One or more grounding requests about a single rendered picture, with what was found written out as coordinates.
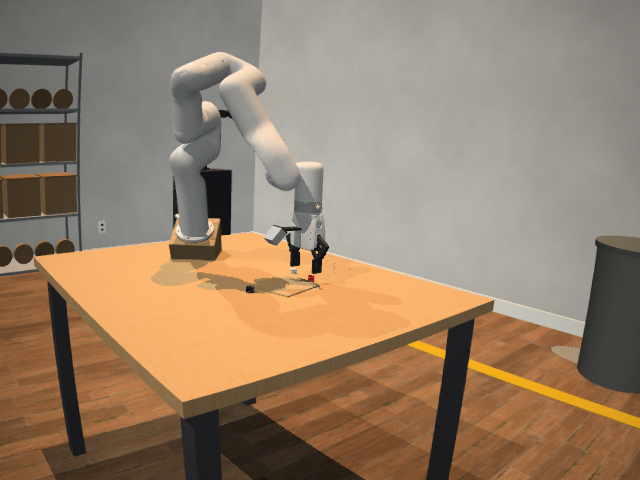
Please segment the brown mat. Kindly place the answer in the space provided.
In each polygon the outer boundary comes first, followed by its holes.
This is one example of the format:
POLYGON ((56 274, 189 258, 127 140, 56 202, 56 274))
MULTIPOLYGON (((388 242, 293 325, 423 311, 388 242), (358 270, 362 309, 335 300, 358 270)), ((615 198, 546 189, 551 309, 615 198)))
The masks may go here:
POLYGON ((259 281, 247 286, 253 286, 257 290, 265 291, 268 293, 291 297, 296 294, 305 292, 307 290, 319 287, 318 284, 300 281, 283 276, 276 276, 270 279, 259 281))

